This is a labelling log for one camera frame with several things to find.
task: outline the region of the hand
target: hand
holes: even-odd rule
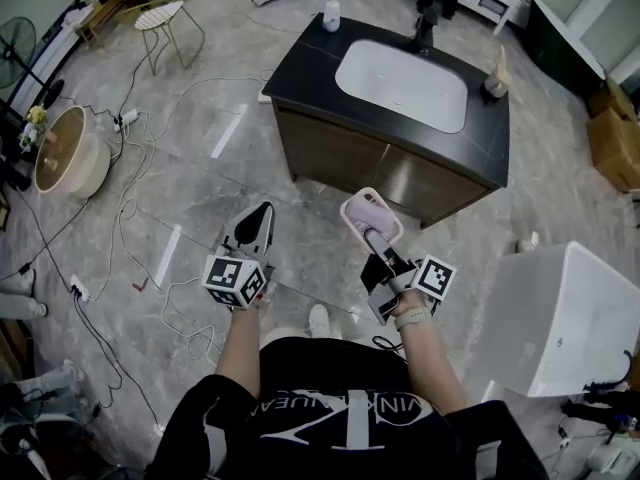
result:
[[[414,308],[424,307],[424,300],[420,290],[408,290],[400,295],[400,302],[391,314],[398,318],[402,313]]]

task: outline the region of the power strip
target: power strip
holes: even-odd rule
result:
[[[84,302],[89,302],[89,290],[85,288],[85,286],[80,282],[80,279],[78,279],[78,276],[75,274],[71,276],[71,286],[75,286],[80,290],[80,293],[82,294],[81,298]]]
[[[128,126],[131,123],[133,123],[136,119],[138,119],[138,109],[134,108],[133,110],[130,110],[129,112],[127,112],[125,115],[122,116],[122,125]],[[113,123],[113,129],[116,132],[119,132],[120,125],[117,123]]]

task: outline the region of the power outlet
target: power outlet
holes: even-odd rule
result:
[[[262,94],[262,91],[258,93],[258,103],[271,103],[271,97]]]
[[[129,110],[125,115],[122,116],[122,125],[127,126],[133,123],[136,119],[138,119],[138,109],[134,108],[133,110]],[[120,125],[113,123],[113,129],[116,132],[120,131]]]
[[[85,288],[85,286],[80,282],[80,279],[78,279],[78,276],[76,276],[75,274],[71,276],[71,286],[75,286],[78,290],[80,290],[80,293],[82,294],[80,298],[84,302],[89,302],[89,290]]]

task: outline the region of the black cable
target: black cable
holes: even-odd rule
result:
[[[149,51],[149,53],[147,53],[138,63],[138,65],[135,67],[135,69],[133,70],[133,76],[131,77],[131,86],[129,87],[129,91],[127,92],[127,95],[124,99],[124,101],[122,102],[122,105],[120,105],[120,109],[118,110],[118,117],[115,117],[111,111],[109,109],[106,110],[102,110],[100,112],[96,112],[93,107],[91,105],[80,105],[74,98],[70,97],[70,96],[63,96],[63,95],[59,95],[60,98],[65,99],[65,100],[69,100],[69,101],[73,101],[77,106],[81,106],[83,108],[88,108],[91,113],[94,116],[99,116],[100,114],[109,114],[109,116],[111,116],[111,118],[113,119],[114,124],[118,125],[120,127],[120,136],[121,136],[121,142],[120,142],[120,152],[118,153],[118,156],[116,157],[116,159],[111,163],[111,165],[109,166],[109,170],[113,169],[114,165],[116,165],[116,163],[118,162],[118,160],[120,160],[120,158],[122,157],[122,153],[124,151],[124,127],[123,127],[123,123],[122,123],[122,116],[120,115],[120,113],[122,112],[122,109],[124,107],[124,105],[126,104],[127,100],[129,99],[129,96],[131,95],[131,91],[133,90],[133,86],[135,84],[135,80],[136,80],[136,73],[138,71],[138,69],[140,69],[140,66],[142,66],[142,63],[147,59],[147,57],[149,57],[153,51],[156,49],[156,47],[158,46],[158,43],[160,42],[160,37],[158,36],[158,33],[154,30],[153,31],[154,34],[156,35],[156,43],[153,45],[153,48],[151,48],[151,50]],[[28,262],[25,263],[22,267],[20,267],[19,270],[17,270],[16,272],[13,272],[7,276],[4,276],[3,278],[0,278],[0,283],[2,283],[3,281],[6,281],[7,279],[9,279],[10,277],[13,277],[17,274],[24,274],[29,267],[31,266],[31,264],[36,260],[36,258],[38,256],[40,256],[40,254],[42,253],[42,251],[44,251],[45,249],[47,249],[47,251],[49,252],[49,256],[51,256],[51,259],[53,260],[53,264],[56,267],[56,270],[58,271],[58,275],[60,275],[60,278],[62,279],[62,282],[64,283],[65,288],[67,289],[67,291],[69,293],[71,293],[71,290],[69,289],[67,283],[64,280],[64,277],[62,276],[62,274],[60,273],[60,269],[58,268],[58,264],[56,263],[56,260],[53,258],[53,255],[51,254],[51,250],[49,249],[49,244],[60,234],[62,233],[62,231],[64,231],[69,224],[71,224],[75,218],[80,214],[80,212],[84,209],[84,207],[87,205],[87,203],[89,202],[89,199],[87,199],[87,202],[82,206],[82,208],[80,208],[80,210],[78,210],[78,213],[76,213],[71,220],[69,220],[63,227],[62,229],[60,229],[60,231],[58,231],[53,238],[51,238],[51,240],[49,240],[47,242],[47,240],[44,238],[44,235],[42,233],[42,230],[40,229],[40,223],[38,222],[38,218],[36,217],[35,212],[33,211],[33,209],[31,208],[31,206],[29,206],[29,203],[27,203],[27,201],[25,200],[25,198],[22,196],[22,194],[20,194],[20,192],[18,190],[16,190],[16,192],[18,192],[18,195],[22,198],[22,200],[25,202],[25,204],[29,207],[29,210],[31,210],[31,213],[33,214],[33,218],[36,221],[36,225],[38,226],[38,231],[40,231],[40,236],[42,236],[42,241],[44,242],[44,247],[42,249],[40,249],[40,251],[38,251],[38,253],[33,257],[33,259]]]
[[[385,338],[384,336],[374,336],[371,338],[373,344],[382,350],[388,350],[389,352],[394,352],[398,357],[400,357],[405,363],[407,360],[400,355],[400,350],[404,348],[402,343],[398,343],[394,345],[391,340]]]
[[[101,110],[100,112],[96,112],[95,110],[93,110],[93,107],[91,105],[80,105],[80,103],[78,103],[74,98],[72,98],[71,96],[63,96],[62,94],[60,94],[58,96],[58,98],[62,98],[63,100],[69,100],[69,101],[73,101],[78,107],[82,107],[82,108],[88,108],[91,113],[98,117],[99,115],[102,114],[109,114],[109,116],[111,116],[111,119],[115,119],[116,117],[111,113],[111,110],[106,109],[106,110]]]
[[[77,291],[74,290],[74,292],[75,293],[73,294],[74,295],[74,297],[73,297],[73,306],[74,306],[74,308],[76,310],[76,313],[78,314],[78,317],[80,318],[80,321],[84,324],[84,326],[87,329],[87,331],[89,331],[89,334],[91,334],[91,336],[93,336],[93,338],[98,342],[98,345],[100,346],[100,349],[102,350],[102,353],[104,354],[104,357],[106,358],[106,360],[111,365],[111,368],[113,368],[113,371],[116,372],[116,375],[118,376],[118,379],[119,379],[118,386],[116,386],[116,387],[113,387],[110,384],[107,384],[107,388],[109,388],[109,398],[110,398],[109,403],[105,405],[102,402],[98,402],[98,405],[100,406],[100,408],[108,409],[109,407],[111,407],[113,405],[113,393],[114,393],[114,391],[118,391],[119,389],[122,388],[122,384],[124,383],[124,380],[122,379],[122,375],[120,375],[120,372],[116,368],[116,365],[113,364],[113,361],[111,361],[111,358],[107,354],[107,351],[104,349],[104,345],[102,344],[102,341],[100,341],[100,338],[102,338],[103,340],[104,340],[104,338],[96,330],[96,328],[91,323],[91,320],[89,320],[87,315],[80,308],[80,303],[78,302],[79,295],[78,295]]]
[[[120,360],[118,359],[118,356],[116,355],[115,351],[113,350],[113,348],[111,347],[111,345],[109,344],[109,342],[98,332],[98,330],[93,326],[93,324],[91,323],[91,320],[89,320],[89,317],[86,315],[86,313],[84,312],[84,310],[82,309],[82,306],[80,305],[80,301],[79,299],[79,294],[76,295],[76,297],[74,298],[75,300],[75,306],[77,308],[77,310],[79,310],[79,312],[82,314],[82,316],[84,316],[84,318],[86,319],[86,323],[89,324],[89,326],[91,327],[91,329],[96,333],[96,336],[99,337],[104,344],[107,346],[107,348],[109,349],[109,351],[111,352],[111,354],[113,355],[113,359],[116,362],[116,364],[120,367],[120,369],[122,370],[122,373],[124,373],[131,382],[133,382],[136,387],[138,388],[138,391],[140,391],[140,394],[142,395],[142,398],[144,399],[144,402],[147,404],[147,407],[149,408],[149,411],[151,412],[153,419],[156,423],[156,426],[159,428],[160,427],[160,423],[158,422],[158,417],[156,416],[155,411],[153,410],[153,407],[151,407],[151,404],[149,403],[149,400],[147,399],[147,395],[145,395],[144,390],[142,389],[142,386],[140,386],[140,384],[138,383],[138,381],[136,381],[130,374],[129,372],[127,372],[127,370],[125,370],[124,366],[122,366],[122,363],[120,362]],[[109,407],[111,407],[111,405],[113,405],[113,395],[111,395],[111,403],[109,405]]]
[[[20,196],[20,199],[22,199],[24,201],[24,204],[27,205],[27,208],[29,208],[29,210],[31,210],[31,214],[33,215],[33,220],[36,221],[36,226],[38,227],[38,232],[40,233],[40,237],[42,238],[42,241],[44,242],[44,247],[49,252],[49,256],[51,257],[51,261],[53,261],[53,265],[56,267],[56,272],[58,272],[58,275],[60,276],[60,279],[62,280],[62,284],[64,285],[64,287],[67,290],[67,292],[71,293],[71,288],[69,288],[69,286],[67,285],[67,282],[64,280],[64,276],[62,275],[62,272],[60,272],[60,268],[58,267],[58,263],[56,263],[56,259],[53,257],[53,254],[51,253],[51,249],[49,249],[49,244],[47,243],[47,239],[44,237],[44,233],[42,232],[42,228],[40,227],[40,222],[38,222],[38,217],[36,216],[36,212],[33,211],[33,208],[31,208],[31,205],[29,203],[27,203],[27,200],[24,198],[24,196],[20,193],[19,190],[16,190],[16,193]]]
[[[87,206],[87,204],[89,204],[89,200],[87,199],[87,201],[80,207],[80,209],[76,212],[76,214],[71,217],[71,219],[64,225],[62,226],[62,228],[60,228],[60,230],[53,235],[48,242],[45,242],[45,245],[42,247],[42,249],[40,249],[36,255],[31,259],[31,261],[28,261],[27,263],[25,263],[22,267],[20,267],[20,269],[16,270],[15,272],[13,272],[12,274],[9,274],[7,276],[4,276],[3,278],[0,279],[0,283],[2,283],[3,281],[9,279],[10,277],[13,277],[17,274],[24,274],[27,270],[29,270],[29,267],[31,267],[31,264],[36,261],[36,259],[38,258],[38,256],[40,256],[40,254],[42,254],[42,251],[44,251],[48,245],[51,244],[51,242],[53,242],[60,233],[62,233],[65,229],[67,229],[69,227],[69,225],[78,217],[78,215],[80,215],[80,213],[82,212],[82,210],[84,210]]]
[[[160,42],[160,37],[158,36],[158,33],[153,30],[152,31],[155,35],[156,35],[156,44],[153,45],[153,48],[151,48],[151,50],[149,50],[149,53],[147,53],[144,57],[142,57],[142,59],[140,60],[140,62],[138,62],[138,65],[136,66],[136,68],[133,70],[133,75],[131,76],[131,86],[129,87],[129,91],[127,92],[127,95],[124,98],[124,101],[122,102],[122,105],[120,105],[120,108],[118,109],[118,119],[121,119],[120,113],[122,112],[122,109],[124,108],[125,104],[127,103],[127,100],[129,99],[129,96],[131,95],[131,91],[133,91],[133,85],[136,83],[136,73],[138,72],[138,69],[140,69],[140,66],[142,66],[142,63],[147,60],[147,57],[149,57],[153,51],[156,49],[156,46],[158,46],[158,43]]]

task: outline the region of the white sink basin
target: white sink basin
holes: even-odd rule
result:
[[[453,71],[373,41],[356,41],[338,71],[348,95],[410,117],[445,133],[464,128],[467,85]]]

